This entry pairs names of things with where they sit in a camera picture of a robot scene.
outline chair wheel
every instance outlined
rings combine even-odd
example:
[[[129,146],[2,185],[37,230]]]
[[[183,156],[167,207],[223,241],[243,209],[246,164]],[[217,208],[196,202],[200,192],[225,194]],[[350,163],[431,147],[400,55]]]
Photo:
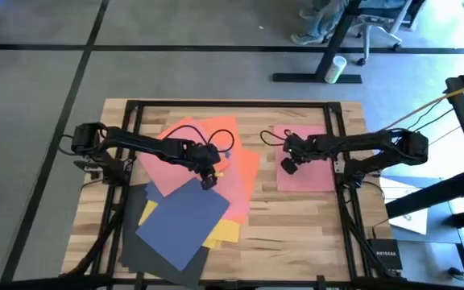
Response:
[[[395,43],[393,44],[393,47],[391,48],[394,52],[398,51],[400,48],[402,48],[402,44],[400,43]]]
[[[359,59],[358,62],[356,62],[355,64],[358,65],[358,66],[363,66],[363,65],[367,64],[367,60],[362,58],[362,59]]]

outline black paper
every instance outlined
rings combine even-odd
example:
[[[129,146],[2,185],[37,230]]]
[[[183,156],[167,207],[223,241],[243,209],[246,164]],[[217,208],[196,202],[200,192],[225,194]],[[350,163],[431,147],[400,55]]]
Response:
[[[145,187],[145,184],[130,186],[122,225],[121,264],[132,272],[147,272],[174,284],[196,288],[207,261],[208,248],[201,246],[187,267],[178,271],[135,234],[146,205]]]

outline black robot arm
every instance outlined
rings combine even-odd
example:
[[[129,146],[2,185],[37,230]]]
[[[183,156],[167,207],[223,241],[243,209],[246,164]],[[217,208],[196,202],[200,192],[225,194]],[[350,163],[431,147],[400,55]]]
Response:
[[[155,139],[115,126],[107,127],[100,122],[77,126],[72,137],[71,150],[74,155],[89,157],[103,170],[104,182],[123,185],[126,182],[125,164],[106,151],[112,147],[145,152],[164,162],[184,166],[200,174],[203,189],[210,189],[217,183],[213,165],[221,159],[213,144],[195,143],[187,139]]]
[[[369,172],[400,163],[425,163],[428,158],[428,143],[427,138],[419,132],[405,129],[381,130],[344,137],[310,135],[306,140],[286,131],[283,149],[290,157],[284,159],[281,166],[287,173],[293,174],[298,169],[297,165],[312,160],[335,159],[341,152],[380,150],[378,154],[364,160],[350,159],[345,162],[345,179],[359,184]]]

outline wooden table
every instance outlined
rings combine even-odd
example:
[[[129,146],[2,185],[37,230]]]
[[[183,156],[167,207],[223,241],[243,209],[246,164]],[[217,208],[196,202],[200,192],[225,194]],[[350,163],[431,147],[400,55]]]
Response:
[[[121,126],[126,101],[106,100],[101,121],[107,126]],[[341,105],[346,133],[365,133],[367,129],[361,104],[342,102]],[[243,146],[259,152],[261,164],[251,198],[249,219],[241,226],[239,242],[224,242],[219,249],[211,250],[201,278],[314,281],[317,275],[324,275],[329,281],[350,280],[336,194],[277,192],[276,166],[279,165],[275,162],[274,148],[266,146],[259,138],[261,130],[272,129],[275,124],[324,126],[323,109],[150,106],[144,109],[140,134],[156,136],[188,116],[199,119],[220,115],[237,117]],[[338,131],[336,122],[333,122],[333,128]],[[363,151],[352,156],[363,159],[371,154]],[[369,177],[367,180],[379,183],[378,178]],[[148,181],[143,168],[136,164],[130,184]],[[106,185],[91,184],[81,191],[62,272],[73,269],[96,240],[106,190]],[[369,236],[373,225],[387,219],[383,198],[379,189],[371,184],[359,188],[358,196],[365,233]],[[385,222],[377,226],[376,233],[378,238],[390,238],[389,224]],[[360,251],[357,243],[353,244],[356,268],[362,275]],[[107,259],[108,249],[102,257],[102,266],[106,265]],[[135,278],[135,273],[128,273],[118,262],[114,277]],[[145,278],[156,277],[146,274]]]

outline floor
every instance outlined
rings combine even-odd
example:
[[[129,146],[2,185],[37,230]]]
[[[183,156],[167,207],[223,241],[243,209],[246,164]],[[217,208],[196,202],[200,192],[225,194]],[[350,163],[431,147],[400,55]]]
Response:
[[[346,73],[362,75],[363,85],[322,85],[270,80],[272,73],[312,72],[320,61],[320,53],[291,52],[294,45],[288,40],[290,33],[303,29],[296,13],[308,5],[305,0],[0,0],[0,44],[30,44],[0,47],[0,275],[59,120],[67,120],[66,133],[82,122],[97,121],[109,97],[304,99],[361,102],[367,127],[375,131],[440,97],[445,79],[464,73],[464,54],[431,53],[464,48],[461,3],[429,0],[417,29],[399,32],[405,48],[425,48],[427,54],[373,54],[362,68],[346,67]],[[98,30],[93,25],[99,10]],[[362,47],[355,33],[343,47]],[[86,44],[106,51],[84,52]],[[147,47],[126,51],[102,45]],[[184,51],[192,45],[227,47]],[[392,43],[375,34],[372,45]],[[261,52],[257,46],[281,52]],[[361,56],[344,57],[355,61]],[[69,100],[74,100],[71,110]],[[420,124],[448,109],[441,103]],[[450,114],[423,133],[433,141],[457,126]],[[448,136],[460,148],[455,167],[445,165],[441,152],[446,147],[438,146],[427,164],[396,166],[387,173],[456,174],[464,168],[464,138]],[[17,280],[56,276],[60,270],[83,179],[72,161],[63,155],[54,160]],[[427,252],[438,257],[448,251]],[[439,281],[439,268],[430,268],[436,269],[431,270],[433,278],[414,271],[413,265],[408,269],[410,280]],[[451,282],[442,279],[438,283]]]

